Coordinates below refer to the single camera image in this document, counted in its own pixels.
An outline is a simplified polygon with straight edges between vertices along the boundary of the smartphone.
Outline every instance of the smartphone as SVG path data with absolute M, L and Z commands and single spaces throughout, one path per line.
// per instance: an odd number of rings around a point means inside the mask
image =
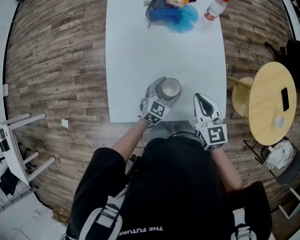
M 285 112 L 289 109 L 289 97 L 288 97 L 287 87 L 281 90 L 281 97 L 282 97 L 283 112 Z

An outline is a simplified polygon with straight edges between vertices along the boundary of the white table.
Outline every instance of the white table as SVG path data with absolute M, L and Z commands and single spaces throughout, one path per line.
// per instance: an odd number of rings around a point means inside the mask
M 193 96 L 213 99 L 226 116 L 226 61 L 220 20 L 203 29 L 202 18 L 213 0 L 189 3 L 199 21 L 193 31 L 172 33 L 152 23 L 144 0 L 108 0 L 106 12 L 106 80 L 110 121 L 135 122 L 147 87 L 161 77 L 181 83 L 181 97 L 165 121 L 194 120 Z
M 39 114 L 33 117 L 30 117 L 30 114 L 23 114 L 14 118 L 11 118 L 7 121 L 0 123 L 0 129 L 4 131 L 4 137 L 7 140 L 7 144 L 9 146 L 8 151 L 4 151 L 3 155 L 5 157 L 5 161 L 10 169 L 10 171 L 17 176 L 21 181 L 29 185 L 29 182 L 32 181 L 39 173 L 41 173 L 44 169 L 46 169 L 49 165 L 51 165 L 56 159 L 54 157 L 50 158 L 43 165 L 37 168 L 33 173 L 28 175 L 26 173 L 26 163 L 30 162 L 32 159 L 39 155 L 38 152 L 35 152 L 27 159 L 23 160 L 16 136 L 13 132 L 14 129 L 34 122 L 36 120 L 45 118 L 46 114 Z

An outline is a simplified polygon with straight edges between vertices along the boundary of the red bottle label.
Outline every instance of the red bottle label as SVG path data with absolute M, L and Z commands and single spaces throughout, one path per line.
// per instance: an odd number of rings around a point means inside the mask
M 209 12 L 204 15 L 209 21 L 214 21 L 217 17 L 212 16 Z

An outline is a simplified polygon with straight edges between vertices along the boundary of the round wooden stool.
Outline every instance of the round wooden stool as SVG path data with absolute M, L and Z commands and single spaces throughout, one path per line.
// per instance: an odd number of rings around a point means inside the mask
M 264 65 L 254 79 L 236 79 L 232 91 L 235 111 L 248 117 L 255 140 L 269 146 L 280 141 L 289 131 L 296 113 L 297 94 L 294 80 L 278 62 Z

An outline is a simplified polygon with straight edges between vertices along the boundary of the white cup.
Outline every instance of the white cup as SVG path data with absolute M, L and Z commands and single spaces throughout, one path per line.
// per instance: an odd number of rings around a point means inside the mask
M 283 116 L 274 116 L 272 119 L 272 123 L 278 127 L 278 128 L 282 128 L 285 124 L 285 118 Z
M 181 84 L 175 78 L 167 78 L 161 86 L 163 98 L 168 101 L 169 99 L 177 96 L 181 91 Z

